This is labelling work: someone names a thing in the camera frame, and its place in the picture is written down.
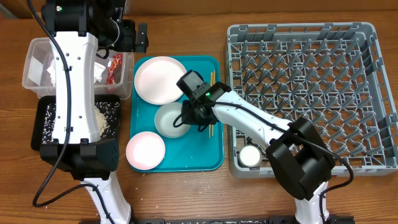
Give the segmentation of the grey bowl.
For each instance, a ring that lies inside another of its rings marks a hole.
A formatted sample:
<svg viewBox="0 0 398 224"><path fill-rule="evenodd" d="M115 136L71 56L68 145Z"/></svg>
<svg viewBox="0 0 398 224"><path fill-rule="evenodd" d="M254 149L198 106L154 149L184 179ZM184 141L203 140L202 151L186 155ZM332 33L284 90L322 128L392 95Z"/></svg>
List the grey bowl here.
<svg viewBox="0 0 398 224"><path fill-rule="evenodd" d="M179 138L183 136L189 129L189 124L182 124L175 128L173 123L175 119L181 115L182 104L178 102L169 103L161 106L155 114L156 130L167 138Z"/></svg>

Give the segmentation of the red snack wrapper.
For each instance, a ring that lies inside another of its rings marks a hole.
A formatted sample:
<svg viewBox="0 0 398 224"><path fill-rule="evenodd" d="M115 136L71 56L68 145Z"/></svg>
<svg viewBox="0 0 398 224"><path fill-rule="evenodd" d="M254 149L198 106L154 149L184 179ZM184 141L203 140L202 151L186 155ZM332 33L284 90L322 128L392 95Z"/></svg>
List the red snack wrapper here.
<svg viewBox="0 0 398 224"><path fill-rule="evenodd" d="M108 77L106 79L107 85L113 85L116 83L115 73L116 70L121 68L122 64L123 64L123 55L122 54L114 55L111 60L111 64L108 66Z"/></svg>

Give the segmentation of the wooden chopstick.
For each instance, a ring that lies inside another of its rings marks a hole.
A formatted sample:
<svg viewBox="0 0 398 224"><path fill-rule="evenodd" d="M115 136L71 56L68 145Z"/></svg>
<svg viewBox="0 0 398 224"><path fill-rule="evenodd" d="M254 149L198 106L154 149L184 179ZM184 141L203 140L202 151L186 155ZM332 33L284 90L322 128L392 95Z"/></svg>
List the wooden chopstick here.
<svg viewBox="0 0 398 224"><path fill-rule="evenodd" d="M215 84L215 70L211 73L211 86ZM211 136L214 136L214 124L211 125Z"/></svg>
<svg viewBox="0 0 398 224"><path fill-rule="evenodd" d="M211 72L211 77L210 77L210 85L213 85L213 78L214 78L214 72ZM208 137L211 138L214 133L214 126L212 124L209 125L208 127Z"/></svg>

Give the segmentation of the white napkin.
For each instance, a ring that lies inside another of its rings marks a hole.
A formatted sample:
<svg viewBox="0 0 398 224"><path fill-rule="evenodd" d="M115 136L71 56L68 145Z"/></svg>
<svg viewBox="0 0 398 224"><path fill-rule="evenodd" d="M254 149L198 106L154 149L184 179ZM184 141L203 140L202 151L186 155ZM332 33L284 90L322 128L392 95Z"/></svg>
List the white napkin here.
<svg viewBox="0 0 398 224"><path fill-rule="evenodd" d="M102 81L102 74L105 71L106 67L100 63L95 62L94 66L94 84L100 83ZM55 77L55 62L54 59L50 59L48 63L48 68L46 71L50 74L50 82L53 86L56 84L56 77Z"/></svg>

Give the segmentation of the large white plate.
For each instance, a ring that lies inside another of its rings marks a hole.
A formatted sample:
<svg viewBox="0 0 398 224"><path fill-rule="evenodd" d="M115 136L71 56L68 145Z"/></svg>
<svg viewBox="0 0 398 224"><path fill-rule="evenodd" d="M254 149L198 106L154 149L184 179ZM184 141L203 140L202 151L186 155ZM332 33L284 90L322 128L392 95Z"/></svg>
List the large white plate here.
<svg viewBox="0 0 398 224"><path fill-rule="evenodd" d="M150 58L136 71L135 91L144 101L153 105L177 101L183 95L177 82L186 72L182 63L172 57Z"/></svg>

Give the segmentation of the small pink plate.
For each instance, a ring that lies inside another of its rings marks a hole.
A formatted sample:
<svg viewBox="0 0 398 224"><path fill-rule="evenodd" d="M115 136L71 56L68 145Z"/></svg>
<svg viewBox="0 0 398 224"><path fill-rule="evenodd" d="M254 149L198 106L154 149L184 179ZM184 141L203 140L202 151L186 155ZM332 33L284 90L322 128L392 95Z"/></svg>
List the small pink plate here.
<svg viewBox="0 0 398 224"><path fill-rule="evenodd" d="M156 133L144 131L134 135L126 147L126 159L133 168L150 170L165 156L165 143Z"/></svg>

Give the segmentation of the small white cup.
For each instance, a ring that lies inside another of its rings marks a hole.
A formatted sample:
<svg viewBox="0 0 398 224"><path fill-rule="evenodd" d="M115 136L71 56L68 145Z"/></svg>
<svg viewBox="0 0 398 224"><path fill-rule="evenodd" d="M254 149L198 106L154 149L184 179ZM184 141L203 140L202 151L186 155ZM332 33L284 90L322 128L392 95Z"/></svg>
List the small white cup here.
<svg viewBox="0 0 398 224"><path fill-rule="evenodd" d="M262 154L257 147L247 145L239 151L238 160L244 167L254 168L262 162Z"/></svg>

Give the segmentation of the pile of rice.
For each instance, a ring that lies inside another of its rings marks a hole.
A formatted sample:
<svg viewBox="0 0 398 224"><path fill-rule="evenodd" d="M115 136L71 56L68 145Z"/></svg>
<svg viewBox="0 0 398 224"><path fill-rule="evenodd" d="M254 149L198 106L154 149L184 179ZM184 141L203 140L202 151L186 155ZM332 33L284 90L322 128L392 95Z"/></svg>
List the pile of rice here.
<svg viewBox="0 0 398 224"><path fill-rule="evenodd" d="M119 102L96 102L95 115L97 126L100 131L100 139L117 139L119 133L121 105ZM48 144L52 141L52 132L55 124L55 103L50 103L46 107L42 144Z"/></svg>

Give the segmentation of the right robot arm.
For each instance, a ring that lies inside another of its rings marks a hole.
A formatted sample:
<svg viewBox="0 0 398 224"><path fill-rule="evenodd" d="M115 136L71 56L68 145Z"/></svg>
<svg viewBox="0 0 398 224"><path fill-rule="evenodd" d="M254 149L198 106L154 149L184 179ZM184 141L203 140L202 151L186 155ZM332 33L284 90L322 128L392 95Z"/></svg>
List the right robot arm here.
<svg viewBox="0 0 398 224"><path fill-rule="evenodd" d="M298 223L326 223L329 213L322 192L335 160L314 125L305 118L278 118L248 103L224 83L177 86L187 96L182 123L207 127L222 122L266 149L279 184L295 199Z"/></svg>

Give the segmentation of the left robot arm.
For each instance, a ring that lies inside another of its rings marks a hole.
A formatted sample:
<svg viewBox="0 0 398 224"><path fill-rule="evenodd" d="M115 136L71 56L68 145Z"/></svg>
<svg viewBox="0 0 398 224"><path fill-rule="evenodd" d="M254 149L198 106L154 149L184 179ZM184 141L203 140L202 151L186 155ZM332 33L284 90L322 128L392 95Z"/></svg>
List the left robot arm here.
<svg viewBox="0 0 398 224"><path fill-rule="evenodd" d="M123 17L127 1L48 0L35 19L55 60L55 125L40 147L53 170L68 172L90 194L101 223L133 223L116 169L117 139L101 139L95 116L94 70L99 50L144 53L147 24Z"/></svg>

